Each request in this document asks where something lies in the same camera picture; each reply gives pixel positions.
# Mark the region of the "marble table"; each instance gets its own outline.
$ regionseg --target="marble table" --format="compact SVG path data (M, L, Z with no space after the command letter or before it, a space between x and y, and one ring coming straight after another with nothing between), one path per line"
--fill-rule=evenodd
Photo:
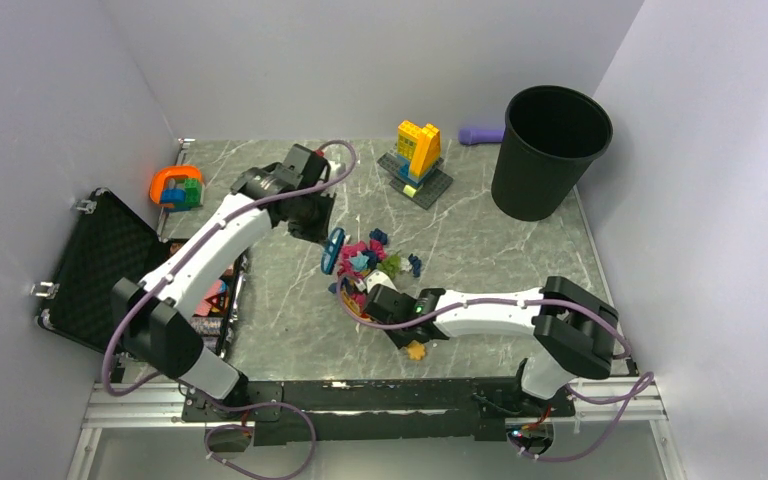
M196 141L185 163L201 169L206 183L201 209L169 215L163 236L186 238L208 219L240 173L284 160L291 141ZM299 142L316 148L321 141ZM430 210L393 190L375 163L394 139L354 140L360 164L337 187L331 226L368 239L380 228L389 252L414 253L422 276L402 274L397 288L462 292L511 292L542 286L549 275L565 276L600 298L599 274L579 204L570 194L546 220L526 223L496 208L490 183L498 146L463 147L444 141L443 170L454 184ZM347 162L348 152L330 147L326 156ZM421 361L396 350L380 331L356 325L327 292L333 278L319 270L321 247L276 228L250 251L251 268L240 296L240 321L226 360L253 380L441 378L513 375L536 341L524 337L461 337L427 344ZM614 362L614 373L627 373Z

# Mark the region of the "toy block structure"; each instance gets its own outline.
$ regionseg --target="toy block structure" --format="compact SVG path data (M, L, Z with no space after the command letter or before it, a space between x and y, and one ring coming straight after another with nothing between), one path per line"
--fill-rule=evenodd
M378 165L393 176L391 187L428 210L454 181L440 170L440 152L440 129L405 120L395 148L379 158Z

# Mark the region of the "black case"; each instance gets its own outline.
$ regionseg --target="black case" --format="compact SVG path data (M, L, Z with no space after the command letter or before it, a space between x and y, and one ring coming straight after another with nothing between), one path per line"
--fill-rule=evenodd
M137 283L169 257L173 243L157 233L113 192L96 189L81 202L81 214L54 275L46 286L37 312L42 328L98 352L113 335L110 291L120 278ZM245 254L233 265L233 278L222 277L229 288L228 305L216 344L224 356L230 323L236 319L236 299L244 281Z

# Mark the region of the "gray marble surface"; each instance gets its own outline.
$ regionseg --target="gray marble surface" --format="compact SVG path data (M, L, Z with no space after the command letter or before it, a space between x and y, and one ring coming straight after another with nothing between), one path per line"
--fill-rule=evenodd
M247 168L281 162L290 141L196 141L186 163L199 167L207 185L203 208L171 214L163 234L185 238L208 219L231 183ZM320 141L300 142L316 148ZM355 140L360 165L337 187L331 226L367 240L380 228L387 251L423 260L419 279L402 274L396 286L415 295L421 288L463 292L511 292L563 275L605 297L596 258L578 202L570 194L548 219L536 223L507 217L490 197L498 146L463 147L444 141L443 170L454 184L426 211L387 185L375 160L394 139ZM326 155L348 162L342 147ZM512 375L536 342L510 336L472 336L427 344L421 361L396 350L380 331L347 318L319 271L322 249L275 229L250 251L249 282L240 298L241 320L227 360L254 380L434 378ZM615 373L627 373L615 362Z

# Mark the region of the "floor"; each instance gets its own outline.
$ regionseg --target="floor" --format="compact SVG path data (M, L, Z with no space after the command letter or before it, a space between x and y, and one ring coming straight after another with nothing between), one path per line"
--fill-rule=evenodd
M512 292L542 286L562 275L605 298L596 257L579 204L570 194L546 220L517 221L496 208L490 183L498 146L444 142L443 170L454 184L430 210L393 190L375 160L394 139L354 140L360 164L338 186L331 226L354 239L387 232L389 252L413 253L422 276L402 274L396 286L409 294L444 287L462 292ZM192 235L246 169L281 162L291 141L196 141L185 163L206 183L201 209L170 214L165 237ZM300 142L309 148L320 141ZM348 162L342 147L326 156ZM253 380L440 378L512 375L536 342L524 337L473 336L428 344L421 361L396 350L380 331L346 318L327 292L332 278L319 270L320 247L296 240L279 225L250 251L250 275L240 298L241 320L226 360ZM615 374L625 374L615 362Z

